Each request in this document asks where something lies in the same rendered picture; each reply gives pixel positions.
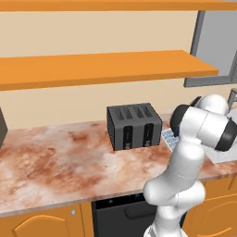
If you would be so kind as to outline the orange cupboard door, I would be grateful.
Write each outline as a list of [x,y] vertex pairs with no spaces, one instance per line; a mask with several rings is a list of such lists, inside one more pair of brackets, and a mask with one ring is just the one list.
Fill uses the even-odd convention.
[[84,237],[80,205],[0,214],[0,237]]
[[189,237],[237,237],[237,177],[206,181],[206,200],[187,212]]

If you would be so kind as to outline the dark grey toaster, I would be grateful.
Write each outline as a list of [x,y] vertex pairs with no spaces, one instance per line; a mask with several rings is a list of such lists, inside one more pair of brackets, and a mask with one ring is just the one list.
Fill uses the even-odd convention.
[[160,143],[163,121],[150,103],[108,106],[106,120],[114,151]]

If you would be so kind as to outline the black dishwasher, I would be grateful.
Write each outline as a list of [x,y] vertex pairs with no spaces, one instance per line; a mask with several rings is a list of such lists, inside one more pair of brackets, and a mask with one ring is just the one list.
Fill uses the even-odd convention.
[[124,209],[153,208],[144,200],[142,193],[119,196],[92,202],[94,237],[143,237],[155,219],[153,216],[128,219]]

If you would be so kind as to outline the grey tap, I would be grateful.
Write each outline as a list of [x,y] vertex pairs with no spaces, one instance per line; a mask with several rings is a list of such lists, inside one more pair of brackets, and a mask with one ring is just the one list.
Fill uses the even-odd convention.
[[230,92],[230,95],[229,95],[229,98],[228,98],[229,108],[232,107],[232,104],[234,102],[237,102],[237,89],[236,88],[231,89],[231,92]]

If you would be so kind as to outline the dark grey fridge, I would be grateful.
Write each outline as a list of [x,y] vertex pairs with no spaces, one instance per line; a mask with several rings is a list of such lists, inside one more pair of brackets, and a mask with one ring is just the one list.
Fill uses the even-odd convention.
[[0,108],[0,148],[2,147],[4,139],[6,138],[7,132],[8,132],[8,128],[6,125],[6,121],[5,121],[2,109]]

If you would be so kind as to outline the grey framed window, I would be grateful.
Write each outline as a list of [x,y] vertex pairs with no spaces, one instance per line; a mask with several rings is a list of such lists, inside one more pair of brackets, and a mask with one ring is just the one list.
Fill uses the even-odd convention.
[[218,75],[186,78],[184,87],[237,83],[237,10],[199,11],[190,54],[217,68]]

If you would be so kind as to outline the orange wall shelf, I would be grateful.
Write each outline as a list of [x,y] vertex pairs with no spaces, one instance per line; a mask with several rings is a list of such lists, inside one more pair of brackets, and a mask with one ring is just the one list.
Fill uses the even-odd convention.
[[0,91],[216,76],[182,50],[0,58]]
[[237,10],[237,0],[0,0],[0,11]]

